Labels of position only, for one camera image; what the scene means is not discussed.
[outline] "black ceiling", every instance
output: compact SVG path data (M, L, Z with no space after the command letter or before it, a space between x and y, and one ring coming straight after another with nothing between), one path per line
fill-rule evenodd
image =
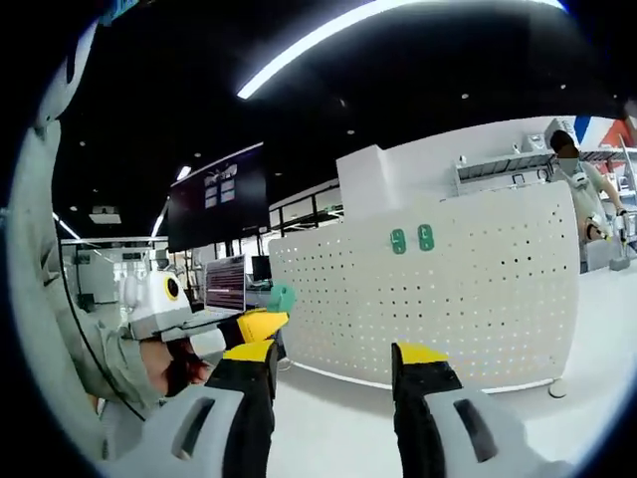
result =
M83 237L148 235L182 165L256 142L265 142L275 202L335 178L334 161L369 144L495 120L620 114L624 92L602 57L561 12L531 2L397 8L318 44L248 100L236 97L279 52L361 3L221 10L156 0L100 27L62 118L55 209ZM94 205L118 207L122 224L94 224Z

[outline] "green sticker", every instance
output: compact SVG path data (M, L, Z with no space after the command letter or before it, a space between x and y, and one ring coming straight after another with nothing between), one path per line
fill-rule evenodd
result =
M391 248L394 254L404 254L407 250L407 242L405 241L405 231L402 229L394 229L389 235L391 240Z
M429 224L418 226L418 244L421 251L432 251L434 248L434 231Z

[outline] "face mask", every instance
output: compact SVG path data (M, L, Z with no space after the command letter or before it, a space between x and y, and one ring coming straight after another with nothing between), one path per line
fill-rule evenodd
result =
M577 170L577 166L579 165L578 157L561 157L557 160L557 164L562 171L566 174L571 175Z

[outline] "gray jacket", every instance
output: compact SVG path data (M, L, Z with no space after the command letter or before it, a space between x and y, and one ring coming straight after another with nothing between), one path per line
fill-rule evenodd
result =
M67 84L61 68L26 133L6 217L11 303L27 362L63 429L87 457L97 460L104 457L105 432L87 393L110 400L116 396L86 348L67 300L51 202L61 136L56 118L77 88L94 31L95 26L80 41L80 73ZM156 403L159 393L150 384L139 343L77 307L75 311L91 349L119 391L142 409Z

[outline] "cable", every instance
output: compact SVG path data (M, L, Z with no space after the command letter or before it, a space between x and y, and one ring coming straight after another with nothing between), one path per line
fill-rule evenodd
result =
M58 240L58 260L60 261L60 269L61 269L60 273L62 274L62 282L64 283L64 290L65 290L65 292L67 294L67 300L69 301L69 307L71 308L71 313L73 314L73 318L76 321L76 326L78 326L78 331L80 332L80 335L82 336L82 340L84 341L85 346L87 346L87 349L89 350L89 354L91 354L91 357L93 358L93 361L96 363L96 366L98 367L98 370L100 371L100 373L104 377L104 380L106 380L106 383L108 383L108 385L112 389L112 392L115 394L115 396L117 398L119 398L119 400L121 400L121 402L126 406L126 408L128 408L132 412L133 415L135 415L141 421L146 421L146 419L143 416L141 416L141 414L137 410L135 410L130 403L128 403L128 401L124 397L123 393L121 393L117 389L115 384L112 382L110 376L108 376L108 373L106 373L106 370L104 370L104 368L102 367L102 364L98 360L98 356L96 356L96 353L93 351L93 348L91 347L91 344L89 344L89 339L87 339L86 334L82 330L82 325L80 324L80 319L78 318L78 314L76 313L75 304L73 303L73 300L71 299L71 292L69 291L69 283L67 282L67 276L66 276L66 274L64 272L64 258L63 258L63 255L62 255L62 241L60 240L58 226L59 226L59 223L57 223L57 225L56 225L56 236L57 236L57 240Z

